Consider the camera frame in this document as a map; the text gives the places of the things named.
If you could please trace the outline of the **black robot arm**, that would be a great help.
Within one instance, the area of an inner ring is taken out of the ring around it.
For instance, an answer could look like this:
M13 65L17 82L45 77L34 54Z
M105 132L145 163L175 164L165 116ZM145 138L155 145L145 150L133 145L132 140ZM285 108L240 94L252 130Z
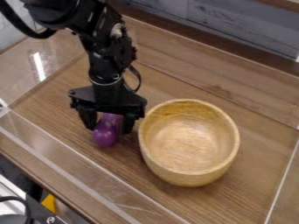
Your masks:
M132 62L136 47L127 32L123 16L107 0L20 0L32 20L44 27L34 31L0 0L0 13L13 27L33 39L47 39L56 31L68 29L79 36L88 54L88 87L68 92L69 106L79 112L88 130L96 127L99 113L123 116L121 133L128 134L136 120L145 117L147 99L123 78L124 72L140 73Z

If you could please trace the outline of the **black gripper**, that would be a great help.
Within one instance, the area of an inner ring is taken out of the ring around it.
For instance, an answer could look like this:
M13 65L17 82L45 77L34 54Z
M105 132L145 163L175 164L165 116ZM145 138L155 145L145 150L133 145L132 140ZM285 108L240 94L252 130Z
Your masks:
M79 112L79 118L88 130L97 124L97 112L121 115L121 131L127 135L132 132L136 118L145 115L147 100L128 89L120 79L111 85L92 84L73 88L68 92L69 106Z

